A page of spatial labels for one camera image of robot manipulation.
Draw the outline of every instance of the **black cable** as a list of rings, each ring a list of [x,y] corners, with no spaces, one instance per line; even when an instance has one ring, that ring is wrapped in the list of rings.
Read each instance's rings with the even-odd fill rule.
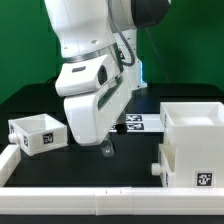
[[[155,52],[155,54],[156,54],[156,57],[157,57],[157,59],[158,59],[158,61],[159,61],[159,63],[160,63],[160,66],[161,66],[161,68],[162,68],[163,75],[164,75],[164,77],[165,77],[165,79],[166,79],[166,82],[167,82],[167,83],[170,83],[169,75],[167,74],[167,71],[166,71],[164,62],[163,62],[163,60],[162,60],[162,57],[161,57],[161,55],[160,55],[160,53],[159,53],[159,50],[158,50],[156,44],[155,44],[155,41],[154,41],[154,39],[153,39],[153,37],[152,37],[152,35],[151,35],[149,29],[146,28],[145,30],[146,30],[146,33],[147,33],[147,35],[148,35],[148,38],[149,38],[149,40],[150,40],[150,42],[151,42],[151,44],[152,44],[153,50],[154,50],[154,52]]]
[[[123,35],[120,27],[118,26],[118,24],[114,18],[112,0],[108,0],[108,8],[109,8],[109,15],[110,15],[111,21],[112,21],[117,33],[120,35],[122,41],[124,42],[125,46],[127,47],[128,51],[130,53],[130,56],[131,56],[131,62],[127,63],[127,62],[121,61],[122,65],[131,67],[135,64],[135,54],[133,53],[130,44],[128,43],[127,39]]]

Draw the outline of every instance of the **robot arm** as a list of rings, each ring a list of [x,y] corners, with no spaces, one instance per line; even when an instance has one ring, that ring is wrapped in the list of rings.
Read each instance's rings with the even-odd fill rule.
[[[45,0],[45,4],[62,57],[68,61],[56,89],[66,97],[64,109],[73,136],[81,145],[98,145],[131,98],[113,35],[116,24],[109,21],[111,8],[125,30],[158,23],[165,13],[152,12],[167,11],[168,0]]]

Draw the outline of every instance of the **green screen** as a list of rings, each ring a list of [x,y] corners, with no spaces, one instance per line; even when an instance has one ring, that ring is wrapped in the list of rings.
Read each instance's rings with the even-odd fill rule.
[[[43,0],[0,2],[1,103],[21,87],[57,75],[62,59]],[[173,0],[149,31],[157,54],[146,30],[138,32],[146,82],[210,83],[224,90],[224,0]]]

